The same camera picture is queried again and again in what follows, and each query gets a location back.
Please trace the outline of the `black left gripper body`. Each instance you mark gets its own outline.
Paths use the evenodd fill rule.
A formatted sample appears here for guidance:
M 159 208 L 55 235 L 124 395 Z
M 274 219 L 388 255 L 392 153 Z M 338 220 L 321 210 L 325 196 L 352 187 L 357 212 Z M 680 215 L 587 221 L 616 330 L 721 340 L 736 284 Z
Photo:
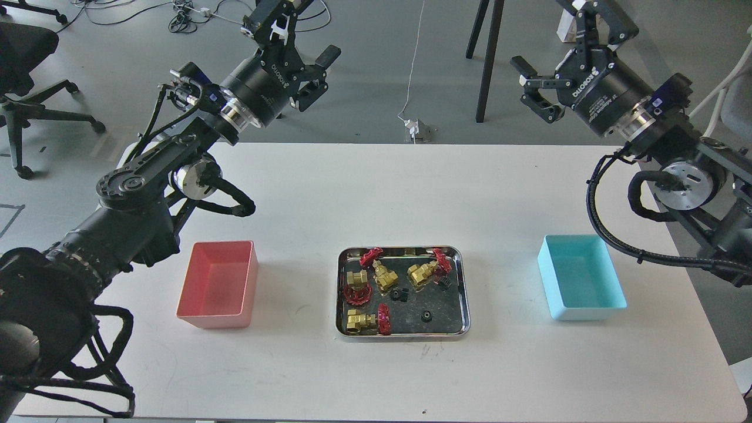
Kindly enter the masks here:
M 268 126 L 291 105 L 291 96 L 298 88 L 294 76 L 304 65 L 298 51 L 280 46 L 245 59 L 220 84 L 226 100 L 220 117 L 235 129 Z

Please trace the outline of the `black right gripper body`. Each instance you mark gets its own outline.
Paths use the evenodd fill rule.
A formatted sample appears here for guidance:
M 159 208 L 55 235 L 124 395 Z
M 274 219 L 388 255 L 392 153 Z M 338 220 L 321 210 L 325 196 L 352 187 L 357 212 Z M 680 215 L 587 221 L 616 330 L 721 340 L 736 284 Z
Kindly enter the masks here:
M 573 110 L 588 128 L 604 136 L 623 115 L 653 93 L 639 75 L 608 48 L 594 48 L 590 65 L 581 67 L 580 55 L 571 50 L 554 74 L 572 81 L 557 91 L 561 105 Z

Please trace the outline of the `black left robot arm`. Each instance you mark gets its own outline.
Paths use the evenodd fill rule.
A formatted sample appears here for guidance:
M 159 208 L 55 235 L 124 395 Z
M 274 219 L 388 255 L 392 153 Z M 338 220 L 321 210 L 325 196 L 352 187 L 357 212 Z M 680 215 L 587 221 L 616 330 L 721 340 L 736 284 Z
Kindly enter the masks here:
M 152 267 L 179 251 L 179 233 L 196 209 L 247 217 L 252 199 L 223 179 L 209 153 L 237 143 L 248 126 L 264 128 L 287 104 L 303 112 L 328 89 L 328 67 L 341 51 L 325 48 L 305 64 L 295 47 L 298 17 L 309 1 L 258 1 L 241 31 L 258 46 L 222 83 L 193 63 L 159 89 L 152 117 L 123 166 L 96 185 L 99 207 L 45 251 L 17 247 L 2 255 L 2 421 L 27 394 L 72 402 L 49 387 L 115 394 L 130 418 L 135 392 L 116 364 L 133 316 L 96 299 L 134 263 Z

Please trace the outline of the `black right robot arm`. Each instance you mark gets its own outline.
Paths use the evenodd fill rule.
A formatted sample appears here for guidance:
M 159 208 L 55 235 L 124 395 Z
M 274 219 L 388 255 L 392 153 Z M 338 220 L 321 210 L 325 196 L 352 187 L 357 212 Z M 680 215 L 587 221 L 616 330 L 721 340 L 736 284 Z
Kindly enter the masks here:
M 617 132 L 625 143 L 605 155 L 586 182 L 586 211 L 596 233 L 638 262 L 700 268 L 736 287 L 749 286 L 750 160 L 690 123 L 691 81 L 677 73 L 651 89 L 613 48 L 639 30 L 615 1 L 561 1 L 575 20 L 574 48 L 553 75 L 542 76 L 521 56 L 521 102 L 547 123 L 570 108 L 599 136 Z M 596 190 L 613 163 L 655 160 L 627 188 L 629 208 L 643 219 L 677 222 L 699 243 L 695 257 L 669 256 L 631 246 L 613 235 L 596 209 Z

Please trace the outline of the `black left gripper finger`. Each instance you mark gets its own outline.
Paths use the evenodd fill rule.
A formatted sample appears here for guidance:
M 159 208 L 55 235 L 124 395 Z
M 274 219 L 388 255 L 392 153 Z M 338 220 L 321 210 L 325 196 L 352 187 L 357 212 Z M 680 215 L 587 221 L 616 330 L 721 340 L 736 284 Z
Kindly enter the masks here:
M 328 68 L 341 55 L 341 49 L 328 45 L 312 65 L 304 65 L 303 70 L 294 76 L 298 88 L 291 96 L 291 105 L 299 112 L 305 112 L 328 91 Z
M 258 1 L 250 15 L 242 18 L 242 33 L 255 41 L 256 53 L 272 46 L 297 51 L 295 27 L 298 16 L 312 1 Z

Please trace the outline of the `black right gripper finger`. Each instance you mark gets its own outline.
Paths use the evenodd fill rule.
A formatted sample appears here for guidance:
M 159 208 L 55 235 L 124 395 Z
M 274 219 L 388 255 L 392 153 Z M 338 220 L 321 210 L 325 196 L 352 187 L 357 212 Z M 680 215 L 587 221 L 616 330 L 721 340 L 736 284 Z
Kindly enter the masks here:
M 554 105 L 543 98 L 540 89 L 564 89 L 566 88 L 566 80 L 557 79 L 553 76 L 538 75 L 537 70 L 521 56 L 513 56 L 510 59 L 510 64 L 521 76 L 521 86 L 523 86 L 521 102 L 546 123 L 553 123 L 561 119 L 564 110 L 559 105 Z
M 576 42 L 567 56 L 603 50 L 615 55 L 640 30 L 616 1 L 557 1 L 563 10 L 576 14 Z

